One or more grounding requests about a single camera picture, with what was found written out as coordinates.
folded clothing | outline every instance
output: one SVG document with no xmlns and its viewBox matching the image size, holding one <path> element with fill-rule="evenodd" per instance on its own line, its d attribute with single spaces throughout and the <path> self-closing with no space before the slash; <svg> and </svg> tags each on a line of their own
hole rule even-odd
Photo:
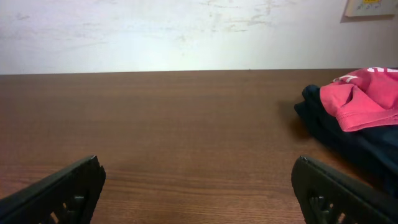
<svg viewBox="0 0 398 224">
<path fill-rule="evenodd" d="M 351 72 L 321 87 L 320 98 L 343 131 L 398 124 L 398 70 Z"/>
<path fill-rule="evenodd" d="M 308 132 L 360 170 L 377 177 L 384 190 L 398 197 L 398 126 L 380 126 L 344 132 L 324 109 L 320 89 L 307 86 L 304 102 L 294 106 Z"/>
</svg>

yellow sticker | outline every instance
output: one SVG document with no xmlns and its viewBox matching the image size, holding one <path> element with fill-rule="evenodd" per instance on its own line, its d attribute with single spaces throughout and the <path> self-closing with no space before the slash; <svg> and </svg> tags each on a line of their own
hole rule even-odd
<svg viewBox="0 0 398 224">
<path fill-rule="evenodd" d="M 363 3 L 369 4 L 369 3 L 378 3 L 380 0 L 363 0 Z"/>
</svg>

pink cloth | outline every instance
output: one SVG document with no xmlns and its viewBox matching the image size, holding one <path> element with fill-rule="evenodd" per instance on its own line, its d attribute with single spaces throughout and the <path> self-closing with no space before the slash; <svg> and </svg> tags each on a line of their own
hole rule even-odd
<svg viewBox="0 0 398 224">
<path fill-rule="evenodd" d="M 398 70 L 351 72 L 321 87 L 320 98 L 343 131 L 398 124 Z"/>
</svg>

navy fabric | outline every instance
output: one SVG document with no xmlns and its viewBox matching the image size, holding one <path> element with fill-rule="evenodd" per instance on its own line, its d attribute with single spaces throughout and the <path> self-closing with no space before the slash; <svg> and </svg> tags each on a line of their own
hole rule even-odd
<svg viewBox="0 0 398 224">
<path fill-rule="evenodd" d="M 294 109 L 308 132 L 359 169 L 377 177 L 384 190 L 398 197 L 398 126 L 366 128 L 346 133 L 320 100 L 319 87 L 307 86 L 304 102 Z"/>
</svg>

wood grain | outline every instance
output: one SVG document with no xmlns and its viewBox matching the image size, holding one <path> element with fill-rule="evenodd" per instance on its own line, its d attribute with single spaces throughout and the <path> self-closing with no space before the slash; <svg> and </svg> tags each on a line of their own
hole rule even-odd
<svg viewBox="0 0 398 224">
<path fill-rule="evenodd" d="M 349 71 L 0 76 L 0 197 L 95 154 L 92 223 L 303 223 L 298 156 L 349 171 L 293 105 Z"/>
</svg>

